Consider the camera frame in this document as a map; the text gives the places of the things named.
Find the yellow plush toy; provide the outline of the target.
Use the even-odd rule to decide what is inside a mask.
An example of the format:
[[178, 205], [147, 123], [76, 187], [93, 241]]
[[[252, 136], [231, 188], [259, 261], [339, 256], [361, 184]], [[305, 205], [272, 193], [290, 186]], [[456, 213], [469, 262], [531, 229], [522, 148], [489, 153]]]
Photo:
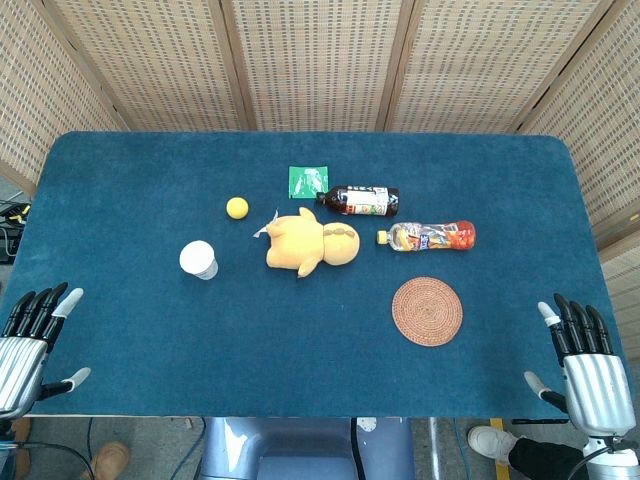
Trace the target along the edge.
[[275, 213], [254, 237], [262, 233], [270, 239], [267, 266], [295, 270], [298, 278], [309, 276], [320, 263], [345, 265], [354, 260], [360, 250], [360, 237], [353, 227], [340, 222], [321, 224], [314, 213], [304, 207], [300, 207], [296, 215]]

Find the white sneaker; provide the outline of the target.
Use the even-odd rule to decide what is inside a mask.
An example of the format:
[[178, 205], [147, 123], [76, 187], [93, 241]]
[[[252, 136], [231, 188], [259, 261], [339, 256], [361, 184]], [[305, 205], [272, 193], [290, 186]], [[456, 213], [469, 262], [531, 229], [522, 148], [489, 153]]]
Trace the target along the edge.
[[467, 434], [469, 447], [477, 454], [509, 465], [509, 454], [516, 446], [518, 438], [504, 430], [491, 426], [475, 426]]

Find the clear bottle with orange label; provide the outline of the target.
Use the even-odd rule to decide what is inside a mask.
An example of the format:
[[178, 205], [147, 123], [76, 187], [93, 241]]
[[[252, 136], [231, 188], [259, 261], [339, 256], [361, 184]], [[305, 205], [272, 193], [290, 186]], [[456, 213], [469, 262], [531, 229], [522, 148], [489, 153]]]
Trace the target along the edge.
[[476, 241], [476, 230], [469, 221], [444, 224], [400, 222], [376, 234], [379, 245], [389, 245], [398, 252], [434, 249], [470, 250]]

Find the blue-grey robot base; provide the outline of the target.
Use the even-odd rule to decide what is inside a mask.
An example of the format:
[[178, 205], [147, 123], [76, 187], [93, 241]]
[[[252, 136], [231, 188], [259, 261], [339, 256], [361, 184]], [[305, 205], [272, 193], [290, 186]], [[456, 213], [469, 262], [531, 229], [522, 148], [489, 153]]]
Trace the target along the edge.
[[402, 417], [207, 417], [197, 480], [416, 480]]

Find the black trouser leg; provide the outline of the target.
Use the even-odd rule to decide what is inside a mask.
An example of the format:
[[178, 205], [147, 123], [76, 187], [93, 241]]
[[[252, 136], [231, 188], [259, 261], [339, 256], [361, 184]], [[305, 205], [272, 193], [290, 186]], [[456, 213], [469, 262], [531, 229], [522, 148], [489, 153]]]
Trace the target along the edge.
[[567, 480], [582, 459], [579, 449], [527, 438], [519, 438], [508, 454], [510, 466], [530, 480]]

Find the dark tea bottle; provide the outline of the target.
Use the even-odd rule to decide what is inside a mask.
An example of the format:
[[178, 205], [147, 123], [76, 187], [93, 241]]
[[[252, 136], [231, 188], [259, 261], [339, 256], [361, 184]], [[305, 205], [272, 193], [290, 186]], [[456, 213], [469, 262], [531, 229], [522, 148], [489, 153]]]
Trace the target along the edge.
[[395, 216], [399, 195], [391, 187], [336, 186], [318, 192], [316, 202], [343, 215]]

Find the brown shoe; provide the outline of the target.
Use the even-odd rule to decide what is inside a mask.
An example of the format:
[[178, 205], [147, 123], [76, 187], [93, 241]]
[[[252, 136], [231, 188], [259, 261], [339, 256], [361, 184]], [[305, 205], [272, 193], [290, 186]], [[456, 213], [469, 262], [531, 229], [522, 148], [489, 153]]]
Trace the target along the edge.
[[91, 466], [94, 480], [118, 480], [130, 461], [130, 450], [122, 442], [114, 441], [105, 444]]

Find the white paper cup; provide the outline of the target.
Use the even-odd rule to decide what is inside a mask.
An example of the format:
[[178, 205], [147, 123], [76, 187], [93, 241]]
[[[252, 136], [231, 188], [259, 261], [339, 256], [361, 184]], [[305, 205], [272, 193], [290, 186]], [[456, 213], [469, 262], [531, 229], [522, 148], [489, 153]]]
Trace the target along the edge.
[[179, 265], [185, 273], [201, 280], [211, 280], [218, 272], [215, 251], [203, 240], [192, 241], [183, 247]]

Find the green foil packet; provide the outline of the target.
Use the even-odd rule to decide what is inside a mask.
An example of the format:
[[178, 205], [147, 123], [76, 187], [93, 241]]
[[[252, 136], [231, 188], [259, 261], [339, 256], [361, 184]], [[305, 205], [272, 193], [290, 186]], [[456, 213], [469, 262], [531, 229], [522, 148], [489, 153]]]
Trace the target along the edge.
[[327, 166], [290, 166], [288, 169], [288, 197], [315, 199], [318, 193], [329, 190]]

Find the black device with yellow clip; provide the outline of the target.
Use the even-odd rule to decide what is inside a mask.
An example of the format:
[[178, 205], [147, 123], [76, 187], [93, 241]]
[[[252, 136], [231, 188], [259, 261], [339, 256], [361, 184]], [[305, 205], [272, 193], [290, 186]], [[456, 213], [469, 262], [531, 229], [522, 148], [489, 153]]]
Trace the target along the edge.
[[0, 265], [12, 265], [17, 256], [31, 204], [0, 201]]

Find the round woven rattan coaster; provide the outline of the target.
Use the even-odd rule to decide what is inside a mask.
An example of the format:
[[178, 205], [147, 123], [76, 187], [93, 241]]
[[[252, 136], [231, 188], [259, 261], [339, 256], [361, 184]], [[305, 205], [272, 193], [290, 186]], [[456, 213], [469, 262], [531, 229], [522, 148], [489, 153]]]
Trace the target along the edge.
[[416, 277], [401, 285], [391, 304], [396, 328], [409, 341], [424, 347], [449, 343], [463, 322], [456, 292], [433, 277]]

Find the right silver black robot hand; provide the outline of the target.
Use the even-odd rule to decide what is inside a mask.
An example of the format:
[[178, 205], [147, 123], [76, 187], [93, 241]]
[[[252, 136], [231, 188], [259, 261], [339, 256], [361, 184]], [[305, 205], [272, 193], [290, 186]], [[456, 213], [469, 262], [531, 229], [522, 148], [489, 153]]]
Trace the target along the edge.
[[622, 437], [636, 426], [630, 387], [602, 315], [554, 295], [555, 307], [540, 301], [538, 311], [551, 335], [565, 391], [546, 386], [532, 371], [525, 381], [544, 402], [567, 414], [589, 437]]

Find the woven bamboo screen panel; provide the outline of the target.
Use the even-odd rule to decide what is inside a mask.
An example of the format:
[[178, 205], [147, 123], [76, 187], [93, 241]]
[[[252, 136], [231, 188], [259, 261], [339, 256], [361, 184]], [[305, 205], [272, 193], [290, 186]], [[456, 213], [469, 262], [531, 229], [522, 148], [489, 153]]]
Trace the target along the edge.
[[43, 0], [131, 130], [253, 130], [231, 0]]
[[640, 0], [606, 3], [519, 128], [569, 148], [599, 248], [640, 229]]
[[515, 131], [613, 0], [412, 0], [383, 127]]
[[48, 5], [0, 0], [0, 176], [29, 195], [58, 137], [127, 128]]
[[218, 4], [248, 129], [385, 129], [418, 0]]

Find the blue carpet table cover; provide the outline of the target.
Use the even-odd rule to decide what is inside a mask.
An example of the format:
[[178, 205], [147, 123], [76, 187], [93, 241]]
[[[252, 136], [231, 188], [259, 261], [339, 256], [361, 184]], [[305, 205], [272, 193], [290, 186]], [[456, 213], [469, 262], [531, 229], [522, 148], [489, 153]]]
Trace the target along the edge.
[[[376, 242], [387, 219], [356, 215], [349, 264], [272, 269], [254, 234], [298, 210], [293, 165], [396, 187], [399, 220], [468, 220], [476, 244], [399, 253]], [[244, 219], [227, 215], [232, 197], [248, 202]], [[179, 265], [195, 240], [215, 251], [211, 280]], [[462, 303], [439, 347], [392, 319], [395, 292], [421, 276]], [[563, 387], [537, 304], [558, 293], [613, 316], [569, 150], [552, 136], [67, 133], [47, 156], [0, 327], [26, 292], [62, 282], [84, 295], [45, 378], [91, 375], [37, 415], [554, 418], [523, 377]]]

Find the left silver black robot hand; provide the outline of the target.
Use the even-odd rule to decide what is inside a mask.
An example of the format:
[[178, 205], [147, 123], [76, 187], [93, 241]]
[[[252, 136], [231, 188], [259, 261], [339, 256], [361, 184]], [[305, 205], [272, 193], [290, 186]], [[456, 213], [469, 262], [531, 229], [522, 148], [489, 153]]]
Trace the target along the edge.
[[10, 309], [0, 331], [0, 420], [18, 419], [36, 402], [76, 390], [91, 374], [83, 367], [58, 382], [43, 382], [49, 355], [83, 295], [63, 282], [27, 292]]

